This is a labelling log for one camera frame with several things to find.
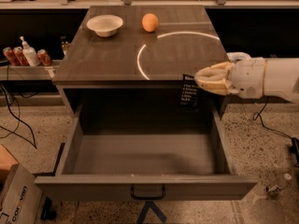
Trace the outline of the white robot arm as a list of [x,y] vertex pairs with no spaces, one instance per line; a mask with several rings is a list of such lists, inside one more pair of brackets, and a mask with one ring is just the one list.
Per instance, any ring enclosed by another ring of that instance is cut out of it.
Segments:
[[218,95],[242,99],[275,96],[299,104],[298,58],[250,58],[218,63],[199,70],[194,81]]

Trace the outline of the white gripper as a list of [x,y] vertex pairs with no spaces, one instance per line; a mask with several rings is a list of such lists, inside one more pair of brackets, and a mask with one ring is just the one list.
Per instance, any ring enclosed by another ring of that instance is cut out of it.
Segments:
[[211,65],[199,70],[194,79],[204,91],[218,95],[237,95],[243,99],[259,99],[263,96],[264,69],[264,58],[251,58],[235,64],[223,62]]

